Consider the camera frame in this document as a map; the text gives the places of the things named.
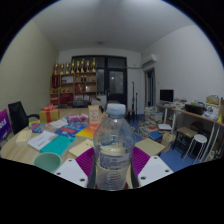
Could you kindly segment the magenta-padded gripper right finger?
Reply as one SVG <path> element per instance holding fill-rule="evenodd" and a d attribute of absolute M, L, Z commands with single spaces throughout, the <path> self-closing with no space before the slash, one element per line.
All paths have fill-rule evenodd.
<path fill-rule="evenodd" d="M 143 187 L 172 173 L 172 169 L 159 156 L 149 156 L 141 149 L 134 148 L 131 164 L 134 188 Z"/>

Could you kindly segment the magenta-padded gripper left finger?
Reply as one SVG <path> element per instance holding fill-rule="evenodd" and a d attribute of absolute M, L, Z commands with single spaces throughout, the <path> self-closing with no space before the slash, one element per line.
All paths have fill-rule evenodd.
<path fill-rule="evenodd" d="M 94 166 L 94 149 L 90 148 L 76 159 L 68 158 L 55 175 L 84 188 L 95 187 L 96 170 Z"/>

